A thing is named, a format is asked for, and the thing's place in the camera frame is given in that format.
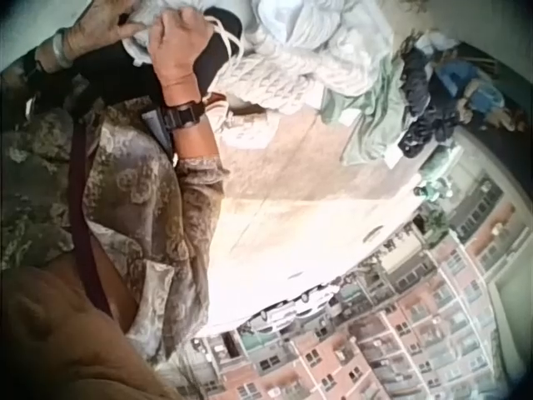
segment apartment building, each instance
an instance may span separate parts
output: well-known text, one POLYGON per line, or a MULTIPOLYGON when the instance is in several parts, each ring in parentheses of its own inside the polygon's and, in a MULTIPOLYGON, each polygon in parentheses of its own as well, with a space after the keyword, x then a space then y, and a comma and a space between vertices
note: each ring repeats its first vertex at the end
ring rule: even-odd
POLYGON ((531 229, 467 164, 451 169, 456 195, 442 200, 449 234, 429 248, 407 225, 354 268, 330 303, 335 317, 202 339, 203 361, 193 359, 209 398, 466 399, 505 386, 489 282, 531 244, 531 229))
POLYGON ((517 212, 516 199, 494 181, 478 159, 461 160, 448 179, 455 195, 441 200, 441 206, 456 239, 489 282, 512 263, 521 248, 531 245, 531 221, 517 212))
POLYGON ((304 321, 289 335, 231 332, 235 357, 221 337, 204 339, 224 387, 210 399, 388 399, 348 326, 336 329, 324 318, 304 321))

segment skin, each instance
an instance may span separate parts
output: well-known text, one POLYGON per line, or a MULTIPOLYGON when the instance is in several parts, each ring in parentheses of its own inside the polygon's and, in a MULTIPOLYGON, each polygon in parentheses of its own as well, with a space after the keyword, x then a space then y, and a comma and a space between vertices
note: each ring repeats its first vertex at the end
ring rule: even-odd
MULTIPOLYGON (((64 35, 66 57, 73 61, 85 53, 129 38, 145 29, 137 23, 127 23, 121 27, 117 25, 119 16, 130 11, 134 4, 133 0, 93 0, 87 11, 64 35)), ((179 12, 166 11, 151 28, 149 52, 167 106, 202 100, 192 66, 212 33, 212 25, 192 8, 184 8, 179 12)), ((37 48, 36 59, 48 73, 61 69, 52 50, 51 38, 37 48)), ((173 136, 174 150, 179 158, 201 158, 218 154, 217 143, 207 118, 203 118, 194 127, 175 130, 173 136)), ((94 237, 92 252, 113 317, 122 331, 127 332, 137 315, 138 304, 94 237)), ((82 288, 73 254, 63 254, 45 268, 69 286, 82 288)))

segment parked car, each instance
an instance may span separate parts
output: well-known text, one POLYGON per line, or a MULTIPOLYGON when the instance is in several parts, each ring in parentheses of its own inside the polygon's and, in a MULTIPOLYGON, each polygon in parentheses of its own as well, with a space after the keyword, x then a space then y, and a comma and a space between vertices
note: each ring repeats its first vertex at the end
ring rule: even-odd
POLYGON ((250 318, 247 326, 255 332, 273 333, 291 325, 295 318, 295 303, 293 301, 280 302, 250 318))
POLYGON ((336 293, 341 290, 338 285, 320 285, 304 292, 296 300, 296 317, 307 318, 323 310, 336 293))

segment shirt sleeve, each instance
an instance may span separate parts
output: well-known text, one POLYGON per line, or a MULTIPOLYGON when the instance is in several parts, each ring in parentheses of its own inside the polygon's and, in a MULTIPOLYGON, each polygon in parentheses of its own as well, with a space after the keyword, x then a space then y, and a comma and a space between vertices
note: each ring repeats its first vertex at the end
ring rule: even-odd
POLYGON ((179 160, 176 174, 182 191, 183 231, 195 255, 207 255, 224 197, 222 181, 228 172, 219 157, 200 157, 179 160))

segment person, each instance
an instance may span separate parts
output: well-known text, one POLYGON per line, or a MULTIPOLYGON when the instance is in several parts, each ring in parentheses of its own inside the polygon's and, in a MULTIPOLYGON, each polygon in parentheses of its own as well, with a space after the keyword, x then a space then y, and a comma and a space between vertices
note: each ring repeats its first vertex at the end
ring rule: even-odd
MULTIPOLYGON (((47 92, 76 58, 146 28, 118 24, 133 4, 93 0, 2 72, 2 379, 23 398, 179 398, 146 360, 169 357, 206 319, 227 174, 207 119, 172 132, 173 167, 142 123, 148 99, 96 99, 80 112, 79 77, 64 99, 47 92), (81 133, 82 216, 109 315, 89 299, 73 241, 68 189, 80 179, 69 167, 80 173, 71 145, 81 133)), ((166 106, 202 100, 192 66, 212 34, 192 8, 165 11, 150 28, 166 106)))

